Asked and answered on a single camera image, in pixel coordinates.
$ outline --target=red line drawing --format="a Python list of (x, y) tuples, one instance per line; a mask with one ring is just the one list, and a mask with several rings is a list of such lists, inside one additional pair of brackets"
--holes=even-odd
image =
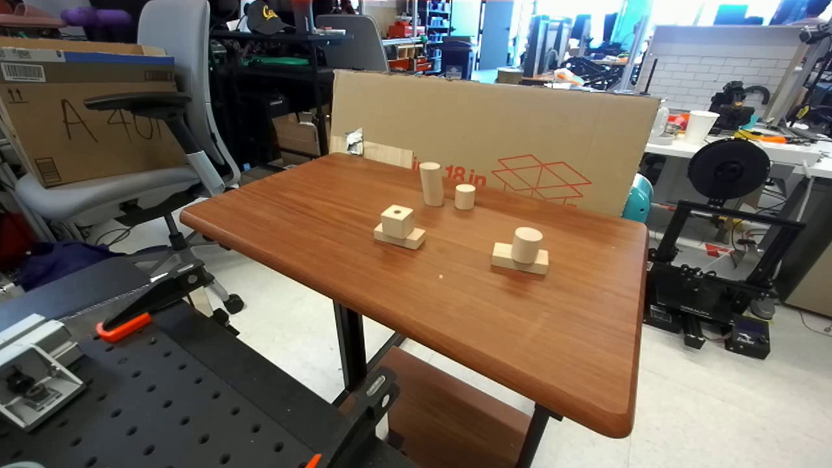
[(571, 164), (541, 162), (533, 154), (497, 159), (497, 169), (490, 175), (501, 181), (501, 189), (507, 193), (559, 203), (581, 197), (579, 186), (593, 184), (593, 180), (579, 175)]

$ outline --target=chair armrest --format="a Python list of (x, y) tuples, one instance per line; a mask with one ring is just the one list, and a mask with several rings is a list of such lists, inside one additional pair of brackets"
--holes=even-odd
[(190, 103), (188, 93), (175, 91), (143, 91), (143, 93), (104, 93), (84, 99), (86, 110), (124, 110), (143, 117), (165, 119), (171, 115), (185, 115), (185, 106)]

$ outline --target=pegboard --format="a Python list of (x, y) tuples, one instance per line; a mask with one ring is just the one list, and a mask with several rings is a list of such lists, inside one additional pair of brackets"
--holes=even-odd
[(119, 345), (81, 349), (72, 367), (86, 381), (81, 398), (30, 433), (0, 422), (0, 465), (294, 468), (314, 452), (154, 325)]

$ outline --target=gray office chair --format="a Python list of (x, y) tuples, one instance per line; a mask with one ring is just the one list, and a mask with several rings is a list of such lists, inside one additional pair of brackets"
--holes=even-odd
[[(146, 102), (100, 95), (89, 102), (91, 110), (119, 106), (146, 117), (164, 117), (169, 128), (180, 125), (182, 133), (175, 130), (175, 136), (188, 151), (182, 151), (188, 166), (100, 176), (63, 186), (45, 186), (35, 176), (26, 175), (16, 181), (21, 206), (74, 238), (84, 238), (77, 224), (116, 219), (136, 225), (164, 219), (176, 257), (182, 262), (197, 262), (176, 229), (175, 211), (201, 194), (210, 197), (225, 193), (240, 180), (237, 162), (225, 151), (210, 111), (208, 20), (210, 8), (204, 0), (151, 0), (137, 20), (137, 43), (160, 46), (175, 56), (188, 95), (146, 95)], [(242, 309), (240, 296), (225, 294), (210, 276), (204, 285), (229, 306), (229, 311)]]
[(371, 17), (329, 12), (329, 15), (316, 15), (316, 26), (345, 29), (345, 34), (350, 37), (349, 42), (336, 42), (325, 49), (329, 68), (376, 71), (376, 72), (389, 71), (381, 38)]

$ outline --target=white floor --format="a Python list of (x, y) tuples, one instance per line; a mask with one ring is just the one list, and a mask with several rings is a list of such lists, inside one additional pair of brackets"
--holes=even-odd
[[(158, 224), (136, 229), (116, 247), (136, 249), (147, 241), (164, 241)], [(214, 244), (201, 244), (194, 251), (247, 302), (233, 316), (242, 341), (333, 401), (342, 381), (329, 302), (237, 251)], [(389, 336), (370, 319), (364, 327), (370, 350)], [(529, 401), (485, 376), (416, 344), (406, 349), (529, 411)], [(728, 354), (721, 344), (692, 350), (678, 336), (645, 327), (632, 436), (605, 440), (578, 423), (553, 422), (535, 465), (832, 465), (832, 323), (782, 306), (765, 361)]]

